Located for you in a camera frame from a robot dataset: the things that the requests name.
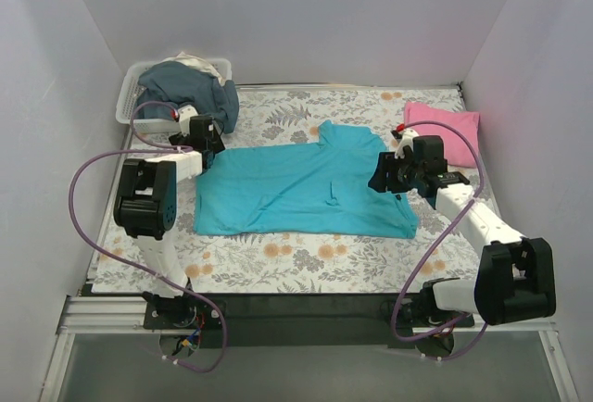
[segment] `pink cloth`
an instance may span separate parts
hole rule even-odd
[[[473,149],[479,154],[478,149],[478,122],[480,114],[477,112],[448,112],[432,108],[424,103],[406,103],[404,108],[404,123],[424,120],[438,121],[448,124],[455,130],[465,136]],[[448,164],[452,166],[463,166],[465,168],[475,168],[472,153],[467,148],[462,139],[452,131],[445,128],[424,124],[414,126],[414,130],[420,135],[438,135],[443,138],[445,145],[445,158]]]

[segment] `clothing pile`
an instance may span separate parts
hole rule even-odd
[[[192,105],[200,115],[210,115],[224,133],[231,133],[239,116],[239,97],[234,82],[225,80],[205,59],[181,52],[145,71],[138,79],[145,87],[136,106],[163,101],[175,108]],[[172,119],[164,107],[147,106],[140,119]]]

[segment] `white cloth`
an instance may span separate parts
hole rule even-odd
[[[222,75],[215,69],[215,67],[207,62],[206,59],[202,59],[201,57],[193,57],[191,55],[187,55],[185,52],[181,52],[176,57],[168,57],[167,59],[163,59],[163,62],[165,61],[181,62],[187,67],[191,67],[192,69],[199,70],[203,73],[209,73],[215,78],[218,78],[221,85],[226,83],[226,80],[222,78]]]

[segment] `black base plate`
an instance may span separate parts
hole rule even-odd
[[[278,345],[389,345],[414,348],[414,343],[400,342],[391,333],[389,319],[397,295],[290,295],[290,294],[205,294],[225,315],[231,346]],[[196,311],[204,317],[202,348],[221,345],[221,320],[212,308],[196,302]],[[175,326],[146,306],[144,328],[147,330],[194,329]],[[446,314],[445,320],[457,315]],[[439,323],[445,320],[431,320]],[[400,320],[397,332],[413,334],[414,327],[426,327],[427,320]],[[459,327],[473,326],[468,317]]]

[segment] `shirt sleeve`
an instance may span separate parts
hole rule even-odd
[[[368,127],[335,125],[330,120],[319,126],[319,144],[348,150],[387,150],[381,138]]]

